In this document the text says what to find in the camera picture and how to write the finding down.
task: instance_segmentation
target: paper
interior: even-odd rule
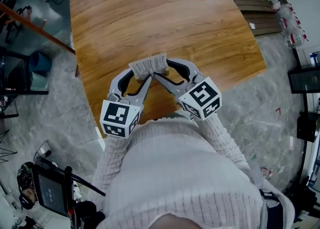
[[[249,25],[250,25],[251,29],[256,29],[256,26],[255,26],[254,23],[250,23],[250,22],[249,22]]]
[[[136,80],[144,80],[153,73],[165,74],[167,68],[167,54],[153,55],[136,62],[129,63]]]

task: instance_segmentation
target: wooden table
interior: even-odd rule
[[[70,0],[70,15],[79,71],[99,127],[110,83],[130,62],[166,52],[192,61],[221,91],[266,70],[233,0]],[[173,69],[169,78],[181,79]],[[138,87],[132,79],[127,92]],[[139,123],[179,108],[154,80]]]

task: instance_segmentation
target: black chair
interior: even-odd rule
[[[16,5],[16,0],[8,0],[4,4],[13,10]],[[22,14],[25,11],[25,9],[30,10],[31,7],[25,6],[24,8],[19,8],[16,12],[19,14]],[[9,17],[9,15],[7,14],[3,15],[3,11],[0,11],[0,34],[2,33],[2,30],[5,27],[6,22],[9,21],[10,19],[11,18]],[[9,36],[12,30],[12,27],[15,27],[19,31],[22,29],[22,25],[18,26],[15,21],[10,22],[6,27],[6,30],[7,30],[6,37],[5,37],[6,43],[10,43]]]

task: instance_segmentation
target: plastic bottle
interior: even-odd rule
[[[280,7],[281,7],[280,1],[278,1],[278,0],[268,0],[268,1],[272,2],[272,8],[273,8],[275,11],[277,11],[277,10],[280,9]]]
[[[296,14],[290,3],[289,4],[282,4],[277,11],[278,11],[280,17],[285,18],[286,20],[290,20],[292,18],[292,16]]]
[[[301,46],[307,39],[306,32],[304,30],[292,32],[284,36],[285,43],[289,48],[296,48]]]
[[[285,31],[286,34],[288,33],[295,33],[297,31],[299,31],[301,28],[301,22],[300,20],[297,18],[297,16],[291,17],[290,19],[285,19],[284,17],[282,17],[280,19],[280,25],[282,27],[282,29]]]

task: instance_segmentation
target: white knit sweater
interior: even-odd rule
[[[129,139],[108,136],[88,199],[106,219],[97,229],[147,229],[164,214],[188,218],[201,228],[260,227],[263,200],[246,175],[250,167],[214,114],[205,121],[163,118],[137,126]],[[269,182],[284,210],[291,202]]]

